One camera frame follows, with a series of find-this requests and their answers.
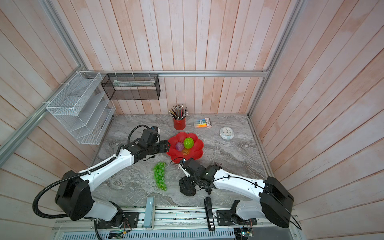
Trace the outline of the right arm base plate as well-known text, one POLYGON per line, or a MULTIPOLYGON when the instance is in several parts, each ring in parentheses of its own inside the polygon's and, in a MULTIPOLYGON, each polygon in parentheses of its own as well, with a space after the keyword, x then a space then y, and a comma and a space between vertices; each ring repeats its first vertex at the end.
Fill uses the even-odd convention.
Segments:
POLYGON ((243 220, 238 215, 231 213, 230 210, 218 210, 216 211, 216 217, 219 226, 253 226, 257 225, 257 219, 243 220))

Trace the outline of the dark avocado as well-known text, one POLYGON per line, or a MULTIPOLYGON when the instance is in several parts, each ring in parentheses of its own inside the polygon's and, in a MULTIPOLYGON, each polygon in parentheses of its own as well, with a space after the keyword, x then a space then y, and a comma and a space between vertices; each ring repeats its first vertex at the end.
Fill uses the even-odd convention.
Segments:
POLYGON ((187 197, 190 196, 190 192, 189 192, 188 190, 183 189, 183 188, 180 188, 179 190, 180 190, 180 192, 181 192, 183 195, 185 195, 185 196, 187 196, 187 197))

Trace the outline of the purple round fruit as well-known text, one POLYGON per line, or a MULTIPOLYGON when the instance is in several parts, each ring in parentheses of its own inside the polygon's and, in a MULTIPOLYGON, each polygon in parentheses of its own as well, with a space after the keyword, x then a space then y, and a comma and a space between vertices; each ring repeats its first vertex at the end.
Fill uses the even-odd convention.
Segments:
POLYGON ((181 152, 184 148, 185 148, 185 147, 184 147, 184 143, 183 143, 183 142, 177 142, 177 143, 175 144, 175 149, 176 149, 177 151, 179 151, 179 152, 181 152))

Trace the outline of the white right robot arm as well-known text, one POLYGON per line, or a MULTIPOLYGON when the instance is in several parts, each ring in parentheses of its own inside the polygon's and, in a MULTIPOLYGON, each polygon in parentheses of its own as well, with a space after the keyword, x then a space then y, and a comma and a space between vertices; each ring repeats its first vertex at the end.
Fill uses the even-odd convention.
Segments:
POLYGON ((193 197, 200 190, 208 195, 213 190, 225 190, 248 198, 248 201, 234 200, 229 210, 208 215, 208 219, 217 217, 219 225, 243 225, 258 218, 285 229, 290 224, 299 225, 292 215, 294 197, 276 178, 246 178, 217 164, 204 167, 194 159, 181 159, 177 163, 185 174, 179 180, 180 192, 185 196, 193 197))

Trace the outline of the green textured round fruit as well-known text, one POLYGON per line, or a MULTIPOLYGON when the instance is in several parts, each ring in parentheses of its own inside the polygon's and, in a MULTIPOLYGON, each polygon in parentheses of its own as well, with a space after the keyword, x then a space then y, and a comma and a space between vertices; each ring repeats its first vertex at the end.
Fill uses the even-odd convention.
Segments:
POLYGON ((191 137, 185 138, 183 143, 185 149, 191 149, 195 145, 195 141, 191 137))

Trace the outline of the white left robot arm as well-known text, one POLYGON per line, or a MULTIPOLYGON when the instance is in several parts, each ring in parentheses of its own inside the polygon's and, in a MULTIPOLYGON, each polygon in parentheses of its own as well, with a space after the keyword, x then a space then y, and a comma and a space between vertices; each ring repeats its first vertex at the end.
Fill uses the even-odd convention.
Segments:
POLYGON ((117 172, 170 150, 167 140, 160 140, 159 129, 146 128, 140 138, 118 147, 116 154, 79 173, 67 172, 59 185, 55 203, 73 221, 82 218, 109 222, 114 228, 124 221, 123 210, 113 202, 94 199, 92 192, 117 172))

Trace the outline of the green grape bunch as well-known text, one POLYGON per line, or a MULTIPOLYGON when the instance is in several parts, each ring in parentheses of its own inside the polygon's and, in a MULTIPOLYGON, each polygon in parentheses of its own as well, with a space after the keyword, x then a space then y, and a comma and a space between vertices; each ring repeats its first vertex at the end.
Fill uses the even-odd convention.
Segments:
POLYGON ((157 187, 162 191, 167 190, 167 185, 165 183, 165 168, 165 162, 159 162, 154 167, 154 179, 157 187))

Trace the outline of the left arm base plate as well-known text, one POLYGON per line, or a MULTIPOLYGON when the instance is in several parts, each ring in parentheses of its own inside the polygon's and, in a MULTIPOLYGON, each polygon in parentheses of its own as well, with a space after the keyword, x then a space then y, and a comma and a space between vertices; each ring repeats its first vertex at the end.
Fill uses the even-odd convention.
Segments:
POLYGON ((139 222, 139 212, 124 212, 121 216, 111 221, 98 220, 98 229, 135 229, 139 222))

